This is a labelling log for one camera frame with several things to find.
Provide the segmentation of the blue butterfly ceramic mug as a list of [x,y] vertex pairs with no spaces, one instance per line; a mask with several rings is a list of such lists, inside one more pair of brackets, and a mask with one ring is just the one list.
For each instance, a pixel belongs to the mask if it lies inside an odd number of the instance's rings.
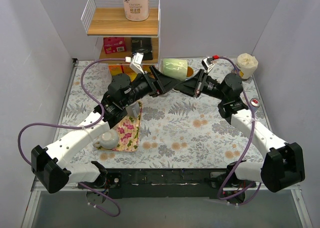
[[192,67],[188,66],[187,67],[187,73],[186,73],[186,80],[189,80],[190,78],[192,78],[194,75],[194,70]]

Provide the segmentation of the light green mug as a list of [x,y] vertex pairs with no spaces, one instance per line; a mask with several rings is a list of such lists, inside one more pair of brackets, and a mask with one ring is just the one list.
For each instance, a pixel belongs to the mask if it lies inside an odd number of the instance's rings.
[[160,71],[164,75],[184,81],[187,78],[188,72],[187,60],[164,58],[160,62]]

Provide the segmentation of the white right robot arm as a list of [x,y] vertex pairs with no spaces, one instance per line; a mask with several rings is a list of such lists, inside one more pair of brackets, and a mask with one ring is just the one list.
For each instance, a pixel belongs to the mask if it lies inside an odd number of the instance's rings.
[[219,83],[204,70],[175,87],[176,90],[198,97],[200,94],[220,99],[218,111],[223,119],[248,138],[258,149],[263,162],[241,160],[228,165],[226,180],[239,186],[244,180],[261,182],[269,191],[277,192],[305,179],[303,150],[297,143],[287,143],[277,137],[261,122],[254,119],[250,107],[241,99],[241,78],[229,73]]

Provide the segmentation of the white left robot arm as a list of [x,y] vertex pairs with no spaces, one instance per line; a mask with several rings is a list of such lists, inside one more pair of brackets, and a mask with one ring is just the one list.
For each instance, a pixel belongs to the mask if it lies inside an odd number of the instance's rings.
[[146,95],[156,97],[173,89],[179,80],[164,75],[154,66],[151,75],[137,74],[132,81],[127,74],[117,74],[104,94],[101,104],[75,130],[60,140],[31,151],[31,170],[49,193],[61,190],[69,182],[86,182],[96,188],[106,183],[106,169],[97,161],[72,166],[72,158],[98,136],[110,131],[126,115],[126,108]]

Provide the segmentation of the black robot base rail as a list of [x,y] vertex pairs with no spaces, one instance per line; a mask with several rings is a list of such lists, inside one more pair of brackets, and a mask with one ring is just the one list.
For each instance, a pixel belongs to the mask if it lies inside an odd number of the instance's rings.
[[98,189],[113,199],[208,197],[216,199],[226,168],[112,168]]

